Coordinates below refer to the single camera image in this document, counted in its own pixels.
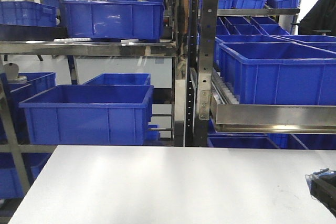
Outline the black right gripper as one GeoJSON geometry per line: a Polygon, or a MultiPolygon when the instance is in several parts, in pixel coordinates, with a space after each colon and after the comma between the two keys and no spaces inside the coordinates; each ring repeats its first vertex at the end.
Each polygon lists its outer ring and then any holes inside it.
{"type": "Polygon", "coordinates": [[[335,216],[335,170],[321,169],[306,174],[305,179],[311,197],[322,203],[335,216]]]}

